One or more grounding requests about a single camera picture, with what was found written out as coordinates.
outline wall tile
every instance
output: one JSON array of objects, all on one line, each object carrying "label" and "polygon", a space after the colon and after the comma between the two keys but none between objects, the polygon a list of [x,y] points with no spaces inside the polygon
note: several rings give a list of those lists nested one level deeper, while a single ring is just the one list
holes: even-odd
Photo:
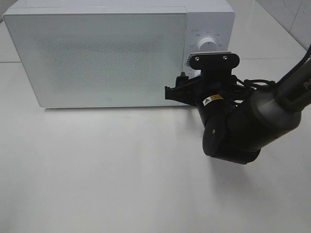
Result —
[{"label": "wall tile", "polygon": [[257,0],[288,32],[302,0]]},{"label": "wall tile", "polygon": [[303,0],[290,33],[305,49],[309,48],[311,43],[311,0]]}]

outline white knob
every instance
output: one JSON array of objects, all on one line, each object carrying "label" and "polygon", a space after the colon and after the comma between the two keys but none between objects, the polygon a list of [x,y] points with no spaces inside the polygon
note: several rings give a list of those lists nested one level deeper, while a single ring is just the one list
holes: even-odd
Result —
[{"label": "white knob", "polygon": [[213,37],[207,36],[198,41],[197,48],[199,52],[217,51],[217,42]]}]

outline microwave control panel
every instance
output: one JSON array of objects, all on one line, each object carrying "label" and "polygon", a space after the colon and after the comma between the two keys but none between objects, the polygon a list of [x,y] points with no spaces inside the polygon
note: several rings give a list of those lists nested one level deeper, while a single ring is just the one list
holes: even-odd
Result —
[{"label": "microwave control panel", "polygon": [[200,74],[186,64],[190,53],[228,50],[234,17],[232,11],[187,13],[182,68],[187,76],[193,78]]}]

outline perforated mesh screen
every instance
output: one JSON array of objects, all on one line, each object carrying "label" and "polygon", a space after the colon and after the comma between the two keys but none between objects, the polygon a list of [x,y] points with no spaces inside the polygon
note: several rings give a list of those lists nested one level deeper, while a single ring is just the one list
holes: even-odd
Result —
[{"label": "perforated mesh screen", "polygon": [[171,105],[185,14],[7,16],[45,107]]}]

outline white wall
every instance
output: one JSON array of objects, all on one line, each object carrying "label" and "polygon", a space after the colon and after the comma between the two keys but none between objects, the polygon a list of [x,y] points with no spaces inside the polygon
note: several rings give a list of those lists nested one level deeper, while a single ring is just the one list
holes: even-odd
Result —
[{"label": "white wall", "polygon": [[0,22],[2,21],[3,13],[17,0],[0,0]]},{"label": "white wall", "polygon": [[257,0],[305,49],[311,43],[311,0]]}]

